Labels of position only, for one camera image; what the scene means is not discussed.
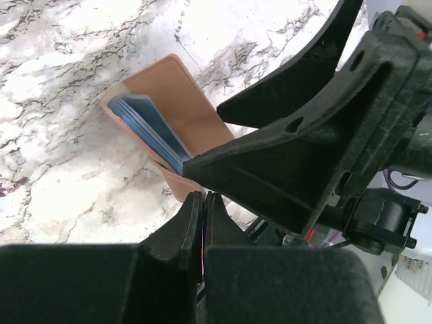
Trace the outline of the white perforated basket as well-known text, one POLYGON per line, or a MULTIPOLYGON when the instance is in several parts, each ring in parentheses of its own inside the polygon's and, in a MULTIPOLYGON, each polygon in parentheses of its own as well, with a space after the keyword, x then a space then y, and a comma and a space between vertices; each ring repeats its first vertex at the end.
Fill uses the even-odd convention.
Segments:
POLYGON ((431 306, 431 263, 408 256, 400 256, 396 277, 423 297, 431 306))

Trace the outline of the brown leather card holder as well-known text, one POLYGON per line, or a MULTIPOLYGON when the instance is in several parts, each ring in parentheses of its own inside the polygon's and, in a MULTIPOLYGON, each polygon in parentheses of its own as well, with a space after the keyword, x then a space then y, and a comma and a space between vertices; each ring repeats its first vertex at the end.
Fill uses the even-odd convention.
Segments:
POLYGON ((234 139, 175 54, 115 84, 101 107, 140 144, 178 201, 204 191, 182 175, 184 162, 234 139))

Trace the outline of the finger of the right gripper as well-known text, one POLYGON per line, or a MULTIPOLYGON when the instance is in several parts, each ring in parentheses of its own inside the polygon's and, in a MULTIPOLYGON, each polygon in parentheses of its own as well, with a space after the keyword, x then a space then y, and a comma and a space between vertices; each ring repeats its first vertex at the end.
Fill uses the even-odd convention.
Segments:
POLYGON ((262 128, 310 101, 333 77, 361 0, 338 1, 326 23, 293 58, 217 106, 229 124, 262 128))
POLYGON ((183 174, 303 238, 338 206, 338 74, 288 117, 203 153, 183 174))

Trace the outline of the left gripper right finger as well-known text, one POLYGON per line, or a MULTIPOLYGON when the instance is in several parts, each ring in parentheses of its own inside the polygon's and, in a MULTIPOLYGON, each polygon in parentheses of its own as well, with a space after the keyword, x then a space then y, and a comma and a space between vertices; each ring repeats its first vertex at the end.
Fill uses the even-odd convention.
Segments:
POLYGON ((208 323, 382 323, 362 261, 344 249, 256 245, 227 214, 205 202, 208 323))

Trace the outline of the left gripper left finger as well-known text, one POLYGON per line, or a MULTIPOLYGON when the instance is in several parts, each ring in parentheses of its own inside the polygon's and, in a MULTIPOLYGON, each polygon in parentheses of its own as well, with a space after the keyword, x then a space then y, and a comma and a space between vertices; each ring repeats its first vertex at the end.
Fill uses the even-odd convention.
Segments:
POLYGON ((204 198, 135 244, 1 248, 2 323, 195 323, 204 198))

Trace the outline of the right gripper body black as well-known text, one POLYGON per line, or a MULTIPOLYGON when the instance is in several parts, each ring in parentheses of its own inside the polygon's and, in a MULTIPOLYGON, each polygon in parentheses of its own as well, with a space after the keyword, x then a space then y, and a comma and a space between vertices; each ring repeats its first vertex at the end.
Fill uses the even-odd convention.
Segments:
POLYGON ((414 248, 410 233, 428 208, 385 188, 376 172, 431 179, 431 20, 426 4, 404 2, 375 20, 338 74, 338 206, 343 234, 369 253, 414 248))

